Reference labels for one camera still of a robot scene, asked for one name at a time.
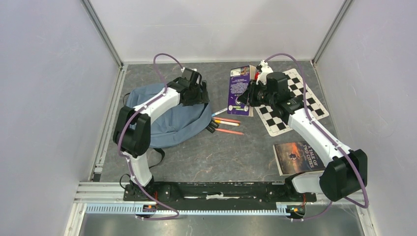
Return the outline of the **blue student backpack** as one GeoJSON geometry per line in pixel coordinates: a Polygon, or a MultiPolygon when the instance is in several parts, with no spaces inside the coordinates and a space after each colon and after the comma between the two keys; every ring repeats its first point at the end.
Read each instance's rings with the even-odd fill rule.
{"type": "MultiPolygon", "coordinates": [[[[161,92],[164,84],[151,84],[138,87],[123,100],[125,106],[133,108],[140,105],[161,92]]],[[[151,125],[150,147],[160,155],[154,167],[165,157],[164,149],[177,146],[196,136],[211,122],[211,104],[197,104],[183,106],[181,104],[169,109],[151,125]]]]}

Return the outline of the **purple book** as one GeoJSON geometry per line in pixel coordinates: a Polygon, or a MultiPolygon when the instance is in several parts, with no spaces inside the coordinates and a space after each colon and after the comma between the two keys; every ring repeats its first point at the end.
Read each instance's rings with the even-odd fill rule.
{"type": "Polygon", "coordinates": [[[238,97],[246,91],[249,83],[254,79],[255,72],[256,67],[252,65],[230,70],[227,114],[246,117],[253,116],[253,108],[246,105],[245,102],[238,101],[238,97]]]}

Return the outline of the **dark novel book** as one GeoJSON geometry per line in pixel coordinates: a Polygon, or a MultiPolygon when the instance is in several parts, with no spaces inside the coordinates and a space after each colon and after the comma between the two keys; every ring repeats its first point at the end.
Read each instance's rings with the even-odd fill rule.
{"type": "Polygon", "coordinates": [[[322,172],[325,166],[316,151],[307,142],[273,145],[280,176],[304,172],[322,172]]]}

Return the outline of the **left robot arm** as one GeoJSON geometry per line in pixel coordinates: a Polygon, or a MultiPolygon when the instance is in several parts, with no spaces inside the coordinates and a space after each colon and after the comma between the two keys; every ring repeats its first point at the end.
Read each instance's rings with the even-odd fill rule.
{"type": "Polygon", "coordinates": [[[113,141],[127,159],[135,193],[142,200],[154,196],[148,149],[169,148],[196,136],[211,122],[207,83],[196,70],[167,84],[134,89],[120,109],[113,141]]]}

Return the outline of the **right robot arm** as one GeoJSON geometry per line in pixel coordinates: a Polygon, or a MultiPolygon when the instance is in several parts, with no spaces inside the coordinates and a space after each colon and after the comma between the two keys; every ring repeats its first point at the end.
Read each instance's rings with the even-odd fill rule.
{"type": "Polygon", "coordinates": [[[367,155],[338,141],[312,115],[302,95],[294,96],[288,86],[289,76],[271,72],[265,82],[251,81],[237,100],[251,107],[269,106],[290,128],[299,133],[318,154],[325,169],[322,173],[305,172],[285,179],[284,195],[291,201],[304,193],[321,193],[330,201],[349,200],[362,191],[368,204],[367,155]]]}

